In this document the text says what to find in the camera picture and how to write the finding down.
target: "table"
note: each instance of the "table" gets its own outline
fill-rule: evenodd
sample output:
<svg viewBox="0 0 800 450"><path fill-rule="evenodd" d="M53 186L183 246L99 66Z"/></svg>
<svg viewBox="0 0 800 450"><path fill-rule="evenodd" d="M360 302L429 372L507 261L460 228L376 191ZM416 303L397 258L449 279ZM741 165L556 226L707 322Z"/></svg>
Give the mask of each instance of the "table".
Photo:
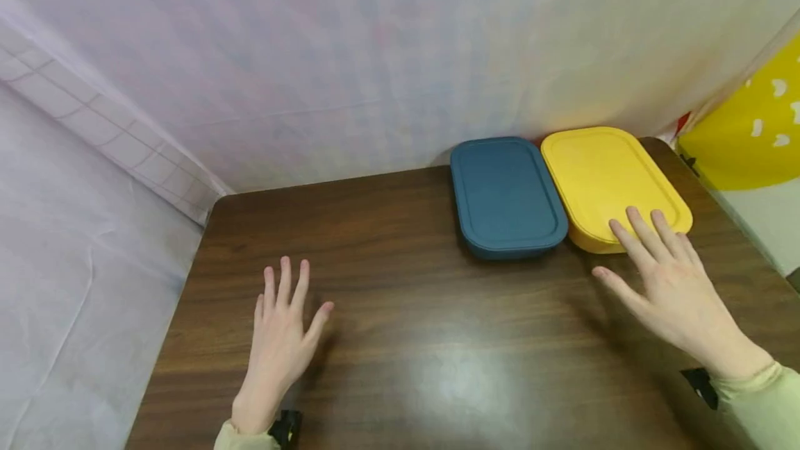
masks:
<svg viewBox="0 0 800 450"><path fill-rule="evenodd" d="M643 140L694 213L690 238L742 328L800 367L800 301L667 145ZM488 262L458 228L449 168L222 199L128 449L210 449L247 367L265 265L311 261L307 318L335 314L286 404L301 449L730 448L679 374L696 366L593 281L626 256L569 241Z"/></svg>

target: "container lid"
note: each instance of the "container lid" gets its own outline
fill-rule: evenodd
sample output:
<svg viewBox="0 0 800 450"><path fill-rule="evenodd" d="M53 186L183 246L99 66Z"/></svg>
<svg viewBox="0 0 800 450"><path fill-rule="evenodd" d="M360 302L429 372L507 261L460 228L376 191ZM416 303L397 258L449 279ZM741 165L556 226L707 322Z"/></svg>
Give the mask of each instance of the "container lid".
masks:
<svg viewBox="0 0 800 450"><path fill-rule="evenodd" d="M542 154L518 137L467 141L451 154L464 238L488 251L548 249L567 214Z"/></svg>
<svg viewBox="0 0 800 450"><path fill-rule="evenodd" d="M692 213L675 188L631 134L611 127L564 131L542 141L542 155L575 228L595 240L617 244L609 219L633 232L625 209L633 205L652 226L660 209L677 232L692 227Z"/></svg>

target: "sleeve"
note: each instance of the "sleeve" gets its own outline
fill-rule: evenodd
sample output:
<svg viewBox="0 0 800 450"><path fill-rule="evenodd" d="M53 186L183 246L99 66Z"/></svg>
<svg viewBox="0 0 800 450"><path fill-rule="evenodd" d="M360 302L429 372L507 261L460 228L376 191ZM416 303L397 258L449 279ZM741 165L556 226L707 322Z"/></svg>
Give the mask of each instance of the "sleeve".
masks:
<svg viewBox="0 0 800 450"><path fill-rule="evenodd" d="M773 362L751 378L713 378L723 417L758 450L798 449L800 375Z"/></svg>
<svg viewBox="0 0 800 450"><path fill-rule="evenodd" d="M214 450L281 450L280 445L267 433L258 435L239 434L235 427L227 420L222 424Z"/></svg>

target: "yellow lid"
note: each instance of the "yellow lid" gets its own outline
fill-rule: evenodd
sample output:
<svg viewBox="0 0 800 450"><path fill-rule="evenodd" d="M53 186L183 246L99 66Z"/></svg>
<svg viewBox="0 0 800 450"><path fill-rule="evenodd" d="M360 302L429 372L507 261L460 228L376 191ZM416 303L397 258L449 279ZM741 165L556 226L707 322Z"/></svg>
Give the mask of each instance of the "yellow lid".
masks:
<svg viewBox="0 0 800 450"><path fill-rule="evenodd" d="M633 205L651 224L660 209L676 232L692 227L692 213L631 134L611 127L564 131L542 141L542 155L575 228L594 240L617 244L608 227L619 220L632 232L625 208Z"/></svg>

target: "blue lid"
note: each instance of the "blue lid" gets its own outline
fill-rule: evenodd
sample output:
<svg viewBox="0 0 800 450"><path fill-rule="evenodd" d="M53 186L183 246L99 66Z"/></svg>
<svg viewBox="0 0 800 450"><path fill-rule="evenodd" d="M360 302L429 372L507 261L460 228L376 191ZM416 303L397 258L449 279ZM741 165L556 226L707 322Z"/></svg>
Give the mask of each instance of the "blue lid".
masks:
<svg viewBox="0 0 800 450"><path fill-rule="evenodd" d="M549 249L567 235L567 214L541 152L518 137L466 141L451 154L458 217L483 251Z"/></svg>

